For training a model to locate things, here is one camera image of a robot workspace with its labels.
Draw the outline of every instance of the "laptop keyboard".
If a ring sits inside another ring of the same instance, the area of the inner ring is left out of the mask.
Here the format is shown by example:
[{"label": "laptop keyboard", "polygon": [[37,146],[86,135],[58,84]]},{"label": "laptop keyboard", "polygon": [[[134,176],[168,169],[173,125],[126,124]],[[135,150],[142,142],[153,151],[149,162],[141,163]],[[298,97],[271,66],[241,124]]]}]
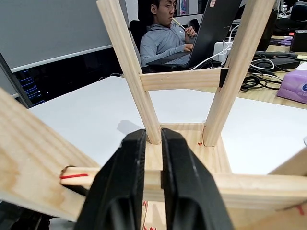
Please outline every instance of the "laptop keyboard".
[{"label": "laptop keyboard", "polygon": [[171,61],[167,62],[166,64],[170,64],[170,65],[186,65],[189,62],[190,55],[191,54],[187,54],[185,56],[176,58],[174,60],[171,60]]}]

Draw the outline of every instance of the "gray hoodie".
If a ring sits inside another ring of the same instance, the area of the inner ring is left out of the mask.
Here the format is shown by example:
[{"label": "gray hoodie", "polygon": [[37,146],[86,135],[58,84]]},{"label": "gray hoodie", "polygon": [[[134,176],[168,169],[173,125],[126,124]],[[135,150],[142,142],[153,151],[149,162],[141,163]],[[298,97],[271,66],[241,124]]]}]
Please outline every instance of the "gray hoodie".
[{"label": "gray hoodie", "polygon": [[[190,38],[189,43],[194,43],[194,40],[195,37]],[[184,51],[185,44],[185,31],[180,26],[171,24],[168,28],[159,24],[151,25],[141,40],[142,67],[148,62]]]}]

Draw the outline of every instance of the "white table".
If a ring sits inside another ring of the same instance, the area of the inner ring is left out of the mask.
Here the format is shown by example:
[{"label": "white table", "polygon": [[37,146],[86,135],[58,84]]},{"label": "white table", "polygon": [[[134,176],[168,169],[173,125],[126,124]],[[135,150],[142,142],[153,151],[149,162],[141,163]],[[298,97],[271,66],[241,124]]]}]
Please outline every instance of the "white table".
[{"label": "white table", "polygon": [[[150,93],[160,122],[203,122],[214,94]],[[144,128],[124,78],[109,77],[31,108],[81,151],[104,165],[129,132]],[[301,150],[307,110],[237,98],[222,137],[233,173],[267,174]]]}]

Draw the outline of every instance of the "man's hand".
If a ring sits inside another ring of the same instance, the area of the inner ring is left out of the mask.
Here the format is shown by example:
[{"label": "man's hand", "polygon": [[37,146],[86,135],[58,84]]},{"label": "man's hand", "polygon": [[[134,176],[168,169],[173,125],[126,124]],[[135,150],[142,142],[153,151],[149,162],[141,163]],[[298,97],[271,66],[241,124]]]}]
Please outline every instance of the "man's hand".
[{"label": "man's hand", "polygon": [[192,51],[193,49],[193,44],[186,44],[186,46],[184,47],[184,51]]},{"label": "man's hand", "polygon": [[186,43],[189,43],[189,38],[193,38],[196,36],[196,32],[192,26],[186,28]]}]

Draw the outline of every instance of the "black laptop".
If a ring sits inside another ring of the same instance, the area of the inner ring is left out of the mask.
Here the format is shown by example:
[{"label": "black laptop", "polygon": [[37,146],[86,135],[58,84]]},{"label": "black laptop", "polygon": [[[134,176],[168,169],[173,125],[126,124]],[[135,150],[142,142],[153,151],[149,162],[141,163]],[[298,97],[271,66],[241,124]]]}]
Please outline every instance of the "black laptop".
[{"label": "black laptop", "polygon": [[236,16],[241,0],[209,0],[191,52],[178,52],[146,63],[148,66],[190,68],[211,57],[214,44],[223,41]]}]

